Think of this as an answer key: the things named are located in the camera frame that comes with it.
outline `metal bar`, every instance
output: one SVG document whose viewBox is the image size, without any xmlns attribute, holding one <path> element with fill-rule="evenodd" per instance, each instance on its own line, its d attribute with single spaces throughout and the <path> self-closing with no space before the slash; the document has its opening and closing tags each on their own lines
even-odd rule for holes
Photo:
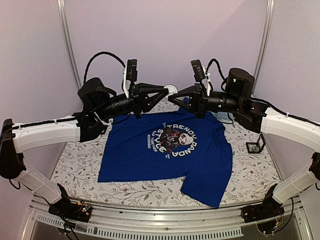
<svg viewBox="0 0 320 240">
<path fill-rule="evenodd" d="M 262 35 L 262 40 L 261 40 L 261 46 L 260 46 L 260 51 L 258 55 L 258 59 L 255 65 L 254 69 L 254 78 L 255 78 L 255 83 L 253 85 L 253 93 L 256 90 L 256 86 L 259 80 L 259 75 L 261 72 L 262 68 L 262 63 L 265 57 L 265 52 L 267 49 L 267 43 L 269 39 L 269 33 L 271 29 L 271 23 L 272 23 L 272 17 L 274 13 L 274 5 L 275 5 L 275 0 L 268 0 L 267 7 L 266 7 L 266 13 L 265 13 L 265 20 L 264 20 L 264 29 L 263 29 L 263 35 Z"/>
<path fill-rule="evenodd" d="M 57 6 L 58 6 L 60 23 L 61 23 L 62 35 L 63 35 L 66 53 L 68 55 L 68 59 L 69 59 L 69 63 L 70 63 L 70 67 L 73 75 L 73 80 L 74 80 L 76 89 L 79 90 L 82 84 L 79 78 L 76 59 L 75 59 L 74 51 L 72 48 L 72 42 L 70 38 L 70 32 L 69 32 L 68 21 L 67 21 L 65 1 L 57 0 Z"/>
</svg>

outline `blue fabric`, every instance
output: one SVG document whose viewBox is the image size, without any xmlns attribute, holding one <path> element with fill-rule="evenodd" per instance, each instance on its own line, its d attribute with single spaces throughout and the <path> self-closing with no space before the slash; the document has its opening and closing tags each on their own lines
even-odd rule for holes
<svg viewBox="0 0 320 240">
<path fill-rule="evenodd" d="M 232 172 L 232 148 L 224 131 L 209 112 L 204 119 L 182 108 L 141 119 L 132 115 L 110 131 L 98 182 L 186 176 L 181 192 L 218 208 Z"/>
</svg>

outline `t-shirt sleeve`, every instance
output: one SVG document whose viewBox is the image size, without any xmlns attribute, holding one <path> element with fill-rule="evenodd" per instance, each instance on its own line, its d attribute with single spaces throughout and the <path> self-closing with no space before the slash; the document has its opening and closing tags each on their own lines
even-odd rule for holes
<svg viewBox="0 0 320 240">
<path fill-rule="evenodd" d="M 231 172 L 232 168 L 228 166 L 210 171 L 188 172 L 181 192 L 201 203 L 218 208 Z"/>
</svg>

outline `floral tablecloth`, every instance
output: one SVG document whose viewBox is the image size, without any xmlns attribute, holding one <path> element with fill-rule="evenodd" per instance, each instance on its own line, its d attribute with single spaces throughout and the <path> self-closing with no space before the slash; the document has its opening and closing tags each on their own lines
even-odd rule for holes
<svg viewBox="0 0 320 240">
<path fill-rule="evenodd" d="M 178 106 L 160 102 L 150 113 L 177 111 Z M 196 207 L 204 204 L 180 192 L 184 177 L 153 181 L 98 181 L 109 131 L 84 143 L 69 142 L 55 167 L 51 180 L 63 185 L 73 198 L 129 206 Z M 232 146 L 233 168 L 221 205 L 263 199 L 268 188 L 280 181 L 275 165 L 265 148 L 248 154 L 246 142 L 259 135 L 237 123 L 225 124 L 225 137 Z"/>
</svg>

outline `vent grille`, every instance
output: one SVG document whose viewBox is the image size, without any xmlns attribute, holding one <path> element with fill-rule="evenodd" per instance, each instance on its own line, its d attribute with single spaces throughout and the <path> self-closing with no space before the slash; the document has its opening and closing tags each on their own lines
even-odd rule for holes
<svg viewBox="0 0 320 240">
<path fill-rule="evenodd" d="M 49 216 L 42 213 L 37 213 L 37 221 L 63 228 L 64 222 L 55 216 Z M 87 234 L 95 237 L 102 237 L 112 240 L 223 240 L 242 237 L 242 231 L 240 227 L 234 227 L 230 229 L 210 231 L 203 233 L 136 233 L 128 231 L 115 231 L 109 230 L 103 227 L 96 227 L 88 225 L 86 232 L 75 232 L 81 234 Z"/>
</svg>

